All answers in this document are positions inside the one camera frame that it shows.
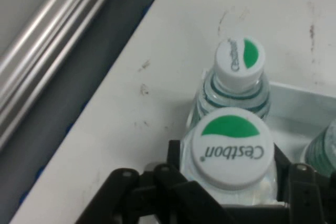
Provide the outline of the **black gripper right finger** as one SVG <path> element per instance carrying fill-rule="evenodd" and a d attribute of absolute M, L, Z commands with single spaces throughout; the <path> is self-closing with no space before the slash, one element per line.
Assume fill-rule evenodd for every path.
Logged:
<path fill-rule="evenodd" d="M 292 163 L 275 148 L 277 200 L 287 204 L 289 223 L 335 223 L 335 172 L 326 177 L 304 163 Z"/>

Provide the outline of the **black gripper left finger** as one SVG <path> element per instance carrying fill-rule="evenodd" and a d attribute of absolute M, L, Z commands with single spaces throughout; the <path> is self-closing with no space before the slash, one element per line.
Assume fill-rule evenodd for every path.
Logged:
<path fill-rule="evenodd" d="M 138 223 L 153 215 L 159 223 L 228 223 L 227 211 L 180 173 L 179 161 L 180 141 L 170 140 L 166 162 L 152 171 L 115 169 L 86 207 L 86 222 Z"/>

